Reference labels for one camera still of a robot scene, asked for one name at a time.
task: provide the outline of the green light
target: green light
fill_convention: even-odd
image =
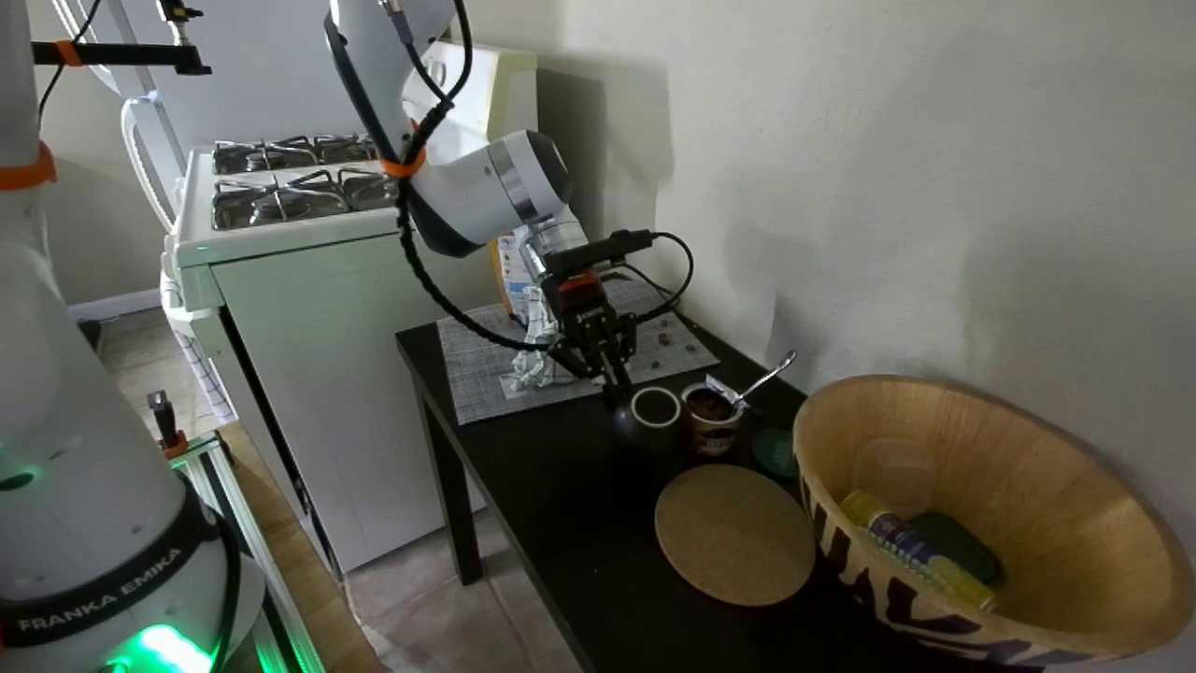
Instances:
[[[209,673],[214,657],[179,627],[151,625],[129,635],[108,661],[108,673]]]

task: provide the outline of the floor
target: floor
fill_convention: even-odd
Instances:
[[[164,388],[190,437],[214,433],[214,414],[194,385],[161,312],[99,327],[99,363],[115,388],[151,432],[144,397]],[[431,536],[342,580],[342,599],[384,670],[401,673],[570,673],[580,670],[504,536],[477,515],[487,580],[459,586],[449,537]]]

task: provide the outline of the stove top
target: stove top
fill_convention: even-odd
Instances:
[[[365,136],[290,136],[275,144],[216,144],[214,149],[216,176],[347,161],[376,161],[374,144]]]
[[[312,169],[297,176],[234,176],[214,187],[214,230],[259,230],[358,210],[387,210],[401,187],[374,169]]]

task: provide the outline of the large bowl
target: large bowl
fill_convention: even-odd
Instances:
[[[1073,437],[1009,403],[918,378],[850,378],[797,414],[798,499],[818,549],[896,631],[967,657],[1057,667],[1124,657],[1192,616],[1192,570],[1166,523]],[[840,513],[869,489],[964,523],[1005,564],[976,610]]]

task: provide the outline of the small black table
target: small black table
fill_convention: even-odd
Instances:
[[[762,375],[716,338],[695,334],[721,361],[721,380],[739,388]],[[401,352],[424,412],[459,580],[482,576],[467,469],[581,670],[995,670],[896,638],[822,561],[797,599],[771,610],[697,596],[655,544],[655,493],[616,461],[600,397],[459,428],[436,328],[401,334]],[[771,380],[749,397],[748,432],[789,432],[798,399]],[[749,453],[736,447],[727,461],[749,465]]]

